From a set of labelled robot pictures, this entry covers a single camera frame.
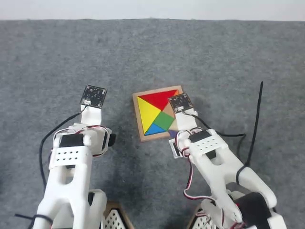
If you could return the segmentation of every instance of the yellow triangle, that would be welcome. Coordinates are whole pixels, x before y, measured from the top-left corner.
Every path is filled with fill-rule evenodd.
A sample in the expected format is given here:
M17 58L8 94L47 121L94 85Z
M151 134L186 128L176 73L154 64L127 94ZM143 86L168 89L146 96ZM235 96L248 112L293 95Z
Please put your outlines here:
M143 132L146 133L148 128L154 122L158 114L161 112L157 107L149 104L145 100L138 97L138 105L141 115L141 122L143 126Z

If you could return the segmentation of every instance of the circuit board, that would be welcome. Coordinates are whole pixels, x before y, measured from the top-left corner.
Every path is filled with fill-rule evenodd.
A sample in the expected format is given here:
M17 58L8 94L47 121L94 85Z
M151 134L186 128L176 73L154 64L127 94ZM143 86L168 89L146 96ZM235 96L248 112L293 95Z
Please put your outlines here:
M168 101L170 102L175 114L193 108L193 104L186 93L171 97Z
M105 88L87 85L85 87L84 93L82 94L80 104L101 109L106 94L107 89Z

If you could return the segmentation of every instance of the blue triangle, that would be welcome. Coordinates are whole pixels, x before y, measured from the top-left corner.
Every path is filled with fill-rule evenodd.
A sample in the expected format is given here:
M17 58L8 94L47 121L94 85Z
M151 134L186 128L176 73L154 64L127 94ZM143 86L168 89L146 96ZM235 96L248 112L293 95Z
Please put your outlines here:
M170 133L170 136L172 138L175 138L177 136L178 131L174 131L174 130L168 130L168 132Z
M151 124L151 126L148 128L148 130L146 131L146 133L144 134L146 135L154 135L157 133L162 133L165 132L166 130L163 130L161 127L157 126L156 124Z

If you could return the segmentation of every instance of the green triangle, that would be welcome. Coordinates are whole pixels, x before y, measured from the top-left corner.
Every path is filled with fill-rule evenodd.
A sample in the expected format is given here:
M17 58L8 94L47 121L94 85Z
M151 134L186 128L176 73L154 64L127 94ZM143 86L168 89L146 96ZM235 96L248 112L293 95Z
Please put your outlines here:
M161 127L164 130L168 130L175 119L164 112L160 112L154 120L154 124Z

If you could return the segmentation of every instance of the wooden frame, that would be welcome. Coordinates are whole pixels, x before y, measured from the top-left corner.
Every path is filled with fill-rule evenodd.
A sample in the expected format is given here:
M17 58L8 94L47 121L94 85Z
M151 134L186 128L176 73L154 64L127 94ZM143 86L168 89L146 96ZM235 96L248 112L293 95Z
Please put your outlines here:
M155 90L137 92L137 93L132 94L133 104L134 104L134 109L135 109L135 115L137 117L137 123L138 123L138 129L139 129L139 135L140 135L140 141L141 142L160 139L160 138L165 138L165 137L169 137L170 135L169 135L168 132L154 134L154 135L148 135L148 136L144 135L137 97L140 96L140 95L153 94L153 93L170 91L170 90L178 90L178 92L180 94L183 93L181 86L172 86L172 87L159 88L159 89L155 89Z

